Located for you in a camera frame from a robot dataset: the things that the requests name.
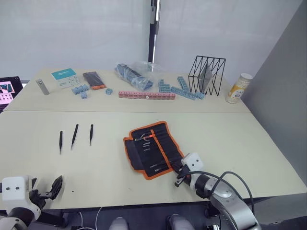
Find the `wire basket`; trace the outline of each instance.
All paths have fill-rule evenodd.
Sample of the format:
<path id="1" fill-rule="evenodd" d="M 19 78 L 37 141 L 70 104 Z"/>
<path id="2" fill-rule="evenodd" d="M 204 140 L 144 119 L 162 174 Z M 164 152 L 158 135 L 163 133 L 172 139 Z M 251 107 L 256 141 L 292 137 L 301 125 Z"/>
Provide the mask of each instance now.
<path id="1" fill-rule="evenodd" d="M 218 96 L 221 89 L 226 59 L 197 55 L 189 73 L 190 92 L 202 92 Z"/>

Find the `orange trim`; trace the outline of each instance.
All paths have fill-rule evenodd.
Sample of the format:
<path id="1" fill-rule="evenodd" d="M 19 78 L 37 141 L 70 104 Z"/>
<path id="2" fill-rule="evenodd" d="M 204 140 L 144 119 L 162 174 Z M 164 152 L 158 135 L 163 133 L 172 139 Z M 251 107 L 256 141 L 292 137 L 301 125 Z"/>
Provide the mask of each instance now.
<path id="1" fill-rule="evenodd" d="M 148 127 L 151 127 L 151 126 L 155 126 L 155 125 L 158 125 L 158 124 L 165 124 L 168 135 L 171 137 L 172 141 L 173 141 L 174 144 L 176 145 L 177 150 L 178 150 L 178 152 L 180 153 L 180 155 L 181 155 L 182 157 L 184 157 L 183 153 L 180 151 L 179 145 L 177 144 L 177 142 L 175 142 L 175 140 L 173 139 L 172 135 L 170 134 L 166 121 L 158 121 L 158 122 L 155 122 L 155 123 L 153 123 L 153 124 L 150 124 L 150 125 L 147 125 L 147 126 L 143 126 L 143 127 L 140 127 L 140 128 L 136 128 L 136 129 L 130 131 L 130 132 L 129 132 L 129 137 L 128 137 L 128 138 L 124 138 L 124 145 L 125 145 L 125 141 L 126 141 L 126 140 L 133 140 L 132 132 L 134 132 L 134 131 L 136 131 L 136 130 L 139 130 L 139 129 L 143 129 L 143 128 L 148 128 Z M 125 145 L 125 152 L 126 152 L 126 156 L 127 156 L 128 160 L 129 160 L 129 162 L 130 162 L 130 165 L 131 165 L 131 167 L 132 167 L 131 160 L 130 160 L 130 158 L 129 158 L 129 155 L 128 155 L 128 151 L 127 151 L 126 145 Z M 166 173 L 169 173 L 169 172 L 173 171 L 173 168 L 170 167 L 170 165 L 169 165 L 168 159 L 167 159 L 166 163 L 168 163 L 168 164 L 167 164 L 168 167 L 169 167 L 168 170 L 165 170 L 165 171 L 163 171 L 163 172 L 160 172 L 160 173 L 158 173 L 158 174 L 156 174 L 156 175 L 154 175 L 154 176 L 150 176 L 150 177 L 147 176 L 145 170 L 136 170 L 136 169 L 134 169 L 133 167 L 132 167 L 132 169 L 133 169 L 134 171 L 136 171 L 136 172 L 142 173 L 146 180 L 152 180 L 152 179 L 154 179 L 154 178 L 156 178 L 156 177 L 158 177 L 158 176 L 161 176 L 161 175 L 164 175 L 164 174 L 166 174 Z"/>
<path id="2" fill-rule="evenodd" d="M 104 89 L 104 88 L 106 88 L 106 86 L 105 85 L 96 85 L 96 86 L 92 86 L 91 87 L 93 90 L 99 90 L 99 89 Z"/>

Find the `gray shoe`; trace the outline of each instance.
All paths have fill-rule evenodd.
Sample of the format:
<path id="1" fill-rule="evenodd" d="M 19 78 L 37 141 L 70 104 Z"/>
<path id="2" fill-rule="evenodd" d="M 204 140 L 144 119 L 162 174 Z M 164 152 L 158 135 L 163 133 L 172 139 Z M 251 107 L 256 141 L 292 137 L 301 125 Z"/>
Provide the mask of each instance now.
<path id="1" fill-rule="evenodd" d="M 129 230 L 128 224 L 123 217 L 117 217 L 111 224 L 109 230 Z"/>
<path id="2" fill-rule="evenodd" d="M 186 218 L 178 214 L 169 216 L 167 223 L 170 230 L 195 230 Z"/>

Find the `cylindrical container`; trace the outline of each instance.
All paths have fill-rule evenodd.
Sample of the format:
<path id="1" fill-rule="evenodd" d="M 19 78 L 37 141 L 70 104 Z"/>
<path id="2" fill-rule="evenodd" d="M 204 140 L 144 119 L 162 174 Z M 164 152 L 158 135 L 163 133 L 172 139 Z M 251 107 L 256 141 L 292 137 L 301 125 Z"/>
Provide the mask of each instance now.
<path id="1" fill-rule="evenodd" d="M 252 79 L 253 76 L 247 73 L 241 73 L 238 81 L 227 94 L 226 101 L 232 104 L 237 103 Z"/>

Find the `black metal rack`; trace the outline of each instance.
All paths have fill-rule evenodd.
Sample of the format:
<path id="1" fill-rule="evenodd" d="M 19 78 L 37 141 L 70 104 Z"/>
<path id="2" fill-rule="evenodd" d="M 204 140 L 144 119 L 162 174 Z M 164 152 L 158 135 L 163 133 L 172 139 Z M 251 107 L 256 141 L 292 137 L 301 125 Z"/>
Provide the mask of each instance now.
<path id="1" fill-rule="evenodd" d="M 194 90 L 197 92 L 198 90 L 202 92 L 204 90 L 204 80 L 202 83 L 200 82 L 200 76 L 204 71 L 204 74 L 207 73 L 207 68 L 209 67 L 212 73 L 212 79 L 209 83 L 208 89 L 206 90 L 205 94 L 209 90 L 210 95 L 212 95 L 213 90 L 215 91 L 216 95 L 218 96 L 221 89 L 222 78 L 224 73 L 226 59 L 225 58 L 218 58 L 218 57 L 206 57 L 206 56 L 199 56 L 197 55 L 193 66 L 189 73 L 189 88 L 190 92 Z"/>

